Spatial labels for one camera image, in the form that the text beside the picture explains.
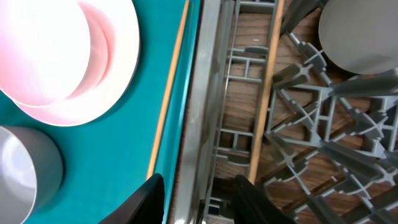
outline teal surface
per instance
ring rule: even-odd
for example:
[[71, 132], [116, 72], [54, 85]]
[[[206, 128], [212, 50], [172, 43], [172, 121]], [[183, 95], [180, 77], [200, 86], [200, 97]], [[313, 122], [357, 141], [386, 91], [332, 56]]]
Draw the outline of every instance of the teal surface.
[[[26, 223], [98, 223], [146, 179], [163, 94], [185, 0], [133, 0], [141, 54], [129, 89], [96, 121], [60, 128], [28, 117], [0, 94], [0, 123], [48, 134], [59, 146], [65, 178], [57, 195]], [[165, 180], [165, 218], [187, 100], [200, 0], [192, 0], [156, 172]]]

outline wooden surface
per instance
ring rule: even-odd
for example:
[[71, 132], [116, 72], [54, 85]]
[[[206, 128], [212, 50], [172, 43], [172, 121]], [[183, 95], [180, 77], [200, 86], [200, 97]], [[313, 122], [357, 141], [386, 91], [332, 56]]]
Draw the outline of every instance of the wooden surface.
[[152, 175], [154, 174], [154, 171], [155, 171], [155, 165], [156, 165], [157, 155], [159, 153], [160, 141], [162, 140], [164, 123], [166, 120], [167, 110], [169, 108], [169, 102], [170, 102], [170, 96], [172, 93], [172, 88], [173, 88], [173, 83], [174, 83], [175, 71], [177, 70], [178, 59], [180, 58], [180, 51], [181, 51], [182, 39], [183, 39], [183, 35], [184, 35], [185, 23], [187, 22], [188, 9], [189, 9], [189, 0], [186, 0], [185, 5], [184, 5], [184, 10], [183, 10], [182, 16], [181, 16], [180, 27], [178, 28], [177, 38], [175, 40], [172, 62], [170, 64], [169, 76], [167, 77], [167, 83], [166, 83], [166, 88], [164, 91], [162, 107], [160, 109], [159, 121], [158, 121], [157, 127], [156, 127], [154, 146], [152, 148], [152, 154], [150, 155], [147, 179], [152, 177]]
[[[290, 1], [285, 4], [285, 9], [289, 5]], [[317, 10], [305, 18], [298, 27], [294, 30], [296, 36], [304, 41], [311, 42], [317, 46], [317, 25], [319, 21], [320, 11]], [[242, 49], [247, 45], [266, 45], [267, 43], [267, 31], [269, 30], [269, 24], [271, 21], [270, 15], [263, 14], [241, 14], [238, 22], [238, 36], [236, 39], [237, 47]], [[278, 72], [291, 63], [302, 62], [298, 50], [293, 46], [293, 43], [286, 37], [282, 37], [277, 51], [277, 59], [274, 71]], [[231, 74], [242, 76], [244, 71], [244, 64], [234, 63], [232, 65]], [[264, 71], [259, 65], [251, 65], [249, 68], [249, 76], [253, 78], [259, 78], [264, 74]], [[328, 74], [334, 82], [341, 82], [347, 79], [350, 74], [339, 70], [333, 65], [329, 64]], [[315, 77], [312, 76], [310, 85], [322, 85], [322, 83]], [[239, 131], [250, 131], [254, 132], [254, 122], [256, 117], [256, 108], [258, 105], [258, 96], [260, 94], [260, 88], [258, 84], [243, 83], [237, 81], [230, 81], [228, 91], [226, 94], [226, 108], [224, 112], [224, 120], [222, 126], [224, 128], [235, 129]], [[313, 100], [311, 93], [294, 92], [290, 91], [289, 95], [301, 105], [306, 105]], [[359, 108], [361, 111], [366, 111], [369, 107], [369, 101], [366, 99], [353, 99], [350, 103]], [[280, 100], [276, 101], [275, 113], [271, 122], [272, 125], [276, 125], [279, 122], [285, 120], [292, 113], [288, 108], [285, 107], [283, 102]], [[344, 108], [337, 103], [336, 113], [333, 115], [333, 126], [332, 130], [338, 132], [339, 129], [352, 122], [352, 120], [346, 114]], [[282, 131], [292, 138], [303, 137], [303, 126], [297, 125]], [[356, 136], [349, 136], [343, 138], [339, 143], [345, 144], [349, 147], [358, 147], [361, 144], [361, 138]], [[221, 135], [220, 145], [230, 145], [231, 136], [228, 134]], [[250, 151], [251, 139], [243, 138], [238, 142], [240, 149]], [[294, 145], [298, 150], [299, 155], [303, 156], [305, 153], [314, 150], [313, 147], [304, 147]], [[267, 147], [263, 146], [260, 153], [259, 167], [257, 170], [256, 180], [267, 180], [272, 177], [278, 170], [284, 167], [278, 166], [272, 159]], [[220, 179], [230, 179], [235, 177], [237, 174], [246, 174], [247, 168], [240, 167], [229, 163], [226, 159], [218, 158], [216, 166], [215, 177]], [[308, 170], [301, 175], [306, 186], [312, 191], [316, 192], [322, 187], [326, 187], [331, 184], [331, 177], [336, 176], [337, 179], [341, 178], [335, 166], [324, 156], [318, 155], [310, 159]], [[175, 182], [176, 191], [179, 187], [178, 180]], [[369, 188], [369, 193], [376, 197], [383, 192], [390, 189], [391, 186], [387, 184], [376, 184]], [[286, 211], [294, 205], [305, 200], [307, 196], [300, 188], [296, 180], [292, 180], [286, 183], [273, 183], [267, 188], [270, 200], [281, 210]], [[326, 198], [331, 204], [332, 208], [340, 215], [352, 210], [361, 204], [359, 198], [356, 196], [345, 196], [337, 193], [333, 193]], [[169, 220], [172, 220], [174, 213], [174, 205], [170, 213]], [[394, 209], [393, 213], [398, 217], [398, 209]], [[305, 209], [299, 213], [298, 223], [320, 223], [314, 216], [310, 209]], [[212, 224], [230, 224], [219, 218], [211, 217], [207, 223]]]
[[274, 26], [272, 26], [272, 35], [270, 40], [268, 59], [266, 64], [266, 71], [264, 75], [262, 93], [260, 94], [260, 107], [257, 119], [257, 125], [254, 132], [254, 145], [251, 151], [251, 160], [249, 168], [249, 181], [254, 184], [256, 181], [257, 168], [259, 165], [259, 158], [261, 153], [262, 135], [266, 124], [268, 104], [272, 86], [272, 77], [274, 76], [275, 60], [277, 56], [280, 26], [282, 23], [283, 9], [285, 0], [278, 0], [275, 10]]

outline wooden stick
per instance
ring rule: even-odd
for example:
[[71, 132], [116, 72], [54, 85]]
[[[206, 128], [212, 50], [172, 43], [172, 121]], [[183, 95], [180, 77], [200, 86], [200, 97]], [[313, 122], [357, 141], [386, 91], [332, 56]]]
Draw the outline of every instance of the wooden stick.
[[275, 22], [272, 29], [272, 37], [269, 46], [268, 61], [266, 67], [266, 74], [264, 75], [264, 87], [261, 94], [260, 111], [257, 118], [257, 126], [254, 133], [254, 145], [251, 152], [249, 181], [254, 184], [256, 180], [257, 168], [259, 165], [260, 151], [262, 146], [262, 135], [264, 134], [264, 126], [266, 125], [269, 95], [272, 86], [272, 76], [274, 75], [274, 65], [276, 60], [276, 53], [278, 49], [280, 26], [283, 17], [283, 8], [285, 0], [278, 0]]
[[177, 69], [178, 59], [180, 58], [180, 50], [181, 50], [182, 38], [184, 35], [184, 30], [185, 30], [185, 23], [187, 22], [188, 8], [189, 8], [189, 0], [185, 1], [184, 10], [182, 12], [182, 17], [181, 17], [181, 21], [180, 21], [180, 28], [178, 29], [177, 40], [175, 41], [175, 45], [174, 45], [172, 63], [170, 64], [169, 77], [167, 78], [166, 89], [164, 91], [162, 108], [160, 109], [160, 115], [159, 115], [159, 121], [157, 123], [157, 128], [156, 128], [154, 146], [152, 148], [152, 154], [150, 155], [147, 179], [152, 177], [152, 175], [154, 174], [154, 171], [155, 171], [157, 155], [159, 153], [160, 140], [162, 140], [163, 127], [164, 127], [164, 123], [165, 123], [165, 119], [166, 119], [166, 115], [167, 115], [167, 110], [169, 108], [170, 95], [171, 95], [173, 84], [174, 84], [175, 71]]

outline wooden chopstick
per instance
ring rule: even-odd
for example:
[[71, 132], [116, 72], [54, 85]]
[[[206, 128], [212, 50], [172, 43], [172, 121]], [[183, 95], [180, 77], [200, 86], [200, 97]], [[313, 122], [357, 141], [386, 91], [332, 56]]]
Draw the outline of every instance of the wooden chopstick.
[[180, 21], [180, 28], [178, 29], [177, 40], [175, 41], [174, 45], [172, 63], [170, 64], [169, 77], [167, 78], [166, 89], [164, 91], [162, 108], [160, 109], [154, 146], [152, 148], [152, 154], [150, 155], [147, 179], [152, 177], [155, 171], [155, 165], [156, 165], [157, 155], [159, 153], [160, 141], [162, 140], [164, 123], [167, 115], [167, 110], [169, 108], [170, 95], [174, 84], [175, 71], [177, 70], [178, 59], [180, 58], [182, 38], [184, 35], [185, 24], [187, 23], [188, 8], [189, 8], [189, 0], [186, 0]]
[[266, 118], [268, 112], [269, 95], [271, 93], [272, 76], [274, 75], [274, 65], [276, 60], [276, 53], [278, 49], [280, 26], [283, 17], [283, 8], [285, 0], [277, 1], [277, 9], [275, 14], [275, 22], [272, 28], [272, 37], [269, 46], [268, 61], [266, 67], [266, 74], [264, 75], [263, 89], [261, 94], [260, 111], [257, 118], [257, 126], [254, 133], [254, 145], [251, 151], [249, 181], [254, 184], [256, 180], [257, 168], [259, 165], [259, 158], [262, 146], [262, 135], [264, 134], [264, 126], [266, 125]]

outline teal tray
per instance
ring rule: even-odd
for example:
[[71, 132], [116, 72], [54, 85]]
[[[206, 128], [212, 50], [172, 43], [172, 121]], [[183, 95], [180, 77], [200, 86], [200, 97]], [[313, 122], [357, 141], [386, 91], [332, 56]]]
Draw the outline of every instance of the teal tray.
[[[70, 128], [40, 123], [0, 93], [0, 124], [27, 126], [59, 146], [65, 178], [54, 198], [26, 223], [98, 223], [146, 180], [160, 107], [185, 0], [133, 0], [141, 52], [136, 73], [118, 103], [97, 120]], [[187, 102], [200, 0], [190, 4], [155, 171], [165, 181], [167, 222]]]

